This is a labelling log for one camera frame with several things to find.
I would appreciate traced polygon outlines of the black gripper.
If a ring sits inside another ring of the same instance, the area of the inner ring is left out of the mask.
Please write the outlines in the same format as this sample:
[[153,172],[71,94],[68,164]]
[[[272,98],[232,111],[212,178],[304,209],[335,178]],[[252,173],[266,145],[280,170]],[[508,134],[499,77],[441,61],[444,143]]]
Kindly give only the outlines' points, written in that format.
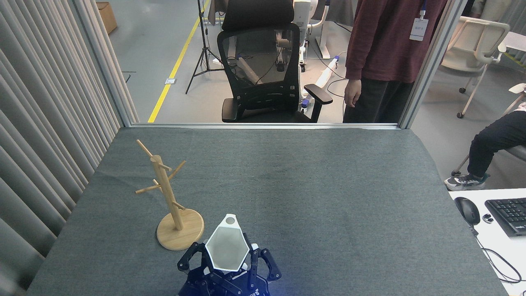
[[[246,233],[243,237],[249,245],[250,266],[248,270],[228,273],[214,269],[205,244],[194,242],[177,262],[179,271],[187,274],[187,279],[178,294],[180,296],[270,296],[269,281],[280,279],[282,273],[268,249],[253,247]],[[198,252],[201,253],[201,264],[190,270],[190,260]],[[259,258],[262,258],[267,265],[266,278],[257,273]]]

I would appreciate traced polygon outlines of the person's right hand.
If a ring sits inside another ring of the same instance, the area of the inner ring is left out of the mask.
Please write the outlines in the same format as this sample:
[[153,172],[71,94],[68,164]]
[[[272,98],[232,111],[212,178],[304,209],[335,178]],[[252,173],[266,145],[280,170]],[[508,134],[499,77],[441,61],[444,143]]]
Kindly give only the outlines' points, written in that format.
[[362,90],[361,79],[349,79],[344,89],[344,102],[348,107],[354,108],[360,98]]

